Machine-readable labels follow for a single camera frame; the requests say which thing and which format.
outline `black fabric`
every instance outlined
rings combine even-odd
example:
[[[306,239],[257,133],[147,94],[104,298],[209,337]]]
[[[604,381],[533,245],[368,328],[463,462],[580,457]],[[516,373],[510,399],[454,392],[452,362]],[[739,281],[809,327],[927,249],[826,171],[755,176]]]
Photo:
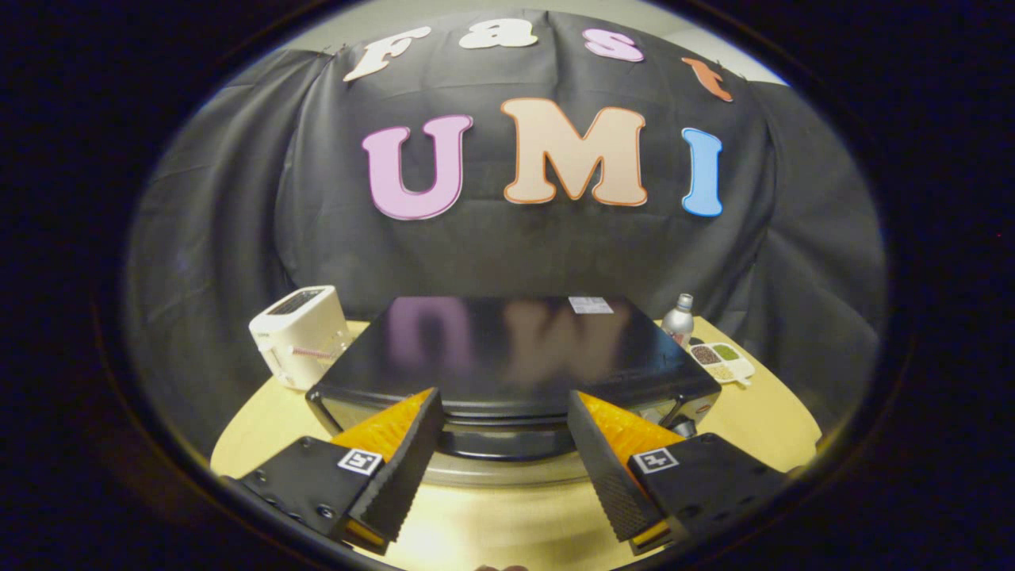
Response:
[[[529,48],[465,50],[470,25],[532,21]],[[127,270],[127,318],[152,400],[210,453],[269,372],[247,331],[292,289],[336,285],[349,318],[398,296],[607,295],[660,318],[681,292],[758,356],[828,430],[862,394],[883,320],[877,218],[847,149],[785,87],[709,62],[734,101],[710,94],[661,39],[593,18],[499,10],[428,19],[388,68],[342,81],[379,34],[330,58],[278,52],[216,94],[157,167]],[[589,27],[621,31],[636,64],[585,48]],[[409,29],[392,29],[398,33]],[[556,101],[580,133],[600,109],[641,114],[639,207],[507,202],[515,125],[500,103]],[[405,126],[406,186],[432,184],[429,119],[467,114],[465,183],[447,212],[390,218],[374,205],[362,139]],[[723,142],[718,217],[686,212],[687,127]],[[560,188],[552,168],[549,180]]]
[[[270,237],[275,194],[325,61],[274,53],[230,80],[180,132],[138,207],[129,349],[156,410],[203,454],[270,375],[248,325],[293,289]]]

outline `white tray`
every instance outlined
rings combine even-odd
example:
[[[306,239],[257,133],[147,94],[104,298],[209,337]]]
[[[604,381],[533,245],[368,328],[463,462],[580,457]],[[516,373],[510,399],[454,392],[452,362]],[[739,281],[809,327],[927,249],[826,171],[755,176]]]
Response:
[[[702,352],[698,351],[700,355],[695,355],[694,350],[697,348],[707,348],[709,351]],[[716,348],[723,348],[734,353],[737,357],[736,359],[726,359],[721,354],[716,351]],[[720,383],[739,383],[744,386],[749,386],[751,382],[747,380],[754,374],[754,366],[751,365],[750,361],[743,356],[736,348],[728,344],[700,344],[696,346],[691,346],[689,353],[694,361],[697,361],[704,370],[708,372]]]

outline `silver bottle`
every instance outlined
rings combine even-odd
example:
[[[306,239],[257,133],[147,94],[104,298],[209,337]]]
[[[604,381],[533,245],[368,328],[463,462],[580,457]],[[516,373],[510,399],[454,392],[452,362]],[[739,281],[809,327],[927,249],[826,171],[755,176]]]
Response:
[[[663,317],[663,331],[673,338],[677,345],[687,351],[691,343],[691,334],[694,332],[694,317],[691,316],[691,304],[694,297],[690,294],[680,294],[677,300],[677,307],[671,309]]]

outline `bottle cap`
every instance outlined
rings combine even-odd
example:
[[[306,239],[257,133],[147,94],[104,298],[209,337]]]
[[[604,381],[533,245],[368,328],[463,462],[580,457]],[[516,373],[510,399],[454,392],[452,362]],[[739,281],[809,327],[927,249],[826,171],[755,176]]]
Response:
[[[690,311],[691,304],[694,303],[694,296],[690,294],[680,294],[680,298],[677,299],[677,309],[683,309]]]

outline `letter m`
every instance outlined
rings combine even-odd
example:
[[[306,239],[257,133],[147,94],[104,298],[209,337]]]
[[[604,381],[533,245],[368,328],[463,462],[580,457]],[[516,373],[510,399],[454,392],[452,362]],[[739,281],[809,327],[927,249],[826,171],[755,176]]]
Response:
[[[546,180],[546,159],[557,172],[571,200],[602,164],[592,196],[620,206],[645,204],[649,193],[641,187],[638,134],[645,118],[626,109],[600,110],[585,136],[578,134],[557,103],[544,98],[507,99],[500,111],[515,119],[517,131],[515,182],[504,188],[504,198],[520,204],[548,202],[556,187]]]

